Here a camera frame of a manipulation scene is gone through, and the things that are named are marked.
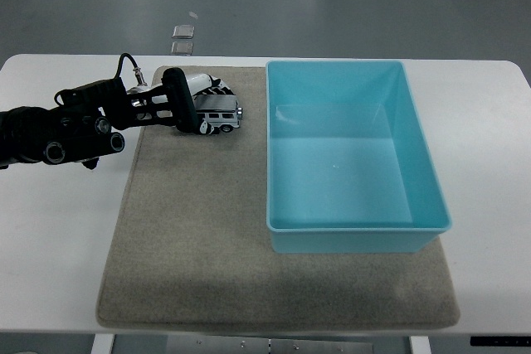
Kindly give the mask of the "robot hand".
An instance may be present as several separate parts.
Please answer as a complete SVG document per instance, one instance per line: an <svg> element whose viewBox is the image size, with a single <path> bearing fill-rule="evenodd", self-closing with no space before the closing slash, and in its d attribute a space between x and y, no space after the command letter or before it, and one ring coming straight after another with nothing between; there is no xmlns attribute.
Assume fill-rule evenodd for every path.
<svg viewBox="0 0 531 354"><path fill-rule="evenodd" d="M230 133L240 128L242 108L221 78L195 73L186 79L202 133Z"/></svg>

